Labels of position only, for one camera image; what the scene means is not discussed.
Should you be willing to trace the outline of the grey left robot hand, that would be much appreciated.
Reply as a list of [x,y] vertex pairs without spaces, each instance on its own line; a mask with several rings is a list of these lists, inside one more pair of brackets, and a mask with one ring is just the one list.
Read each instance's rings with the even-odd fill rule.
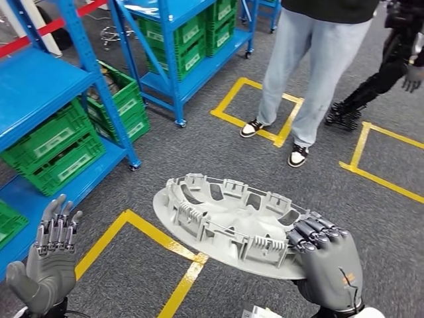
[[22,317],[46,317],[75,287],[75,243],[82,212],[70,218],[72,207],[65,194],[51,201],[44,210],[27,262],[7,266],[7,285],[26,305]]

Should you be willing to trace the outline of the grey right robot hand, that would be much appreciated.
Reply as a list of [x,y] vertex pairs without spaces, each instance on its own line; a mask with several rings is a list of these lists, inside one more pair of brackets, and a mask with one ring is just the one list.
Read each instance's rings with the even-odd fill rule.
[[364,309],[362,267],[349,231],[315,215],[294,223],[287,237],[305,274],[293,284],[319,306],[315,317],[353,317]]

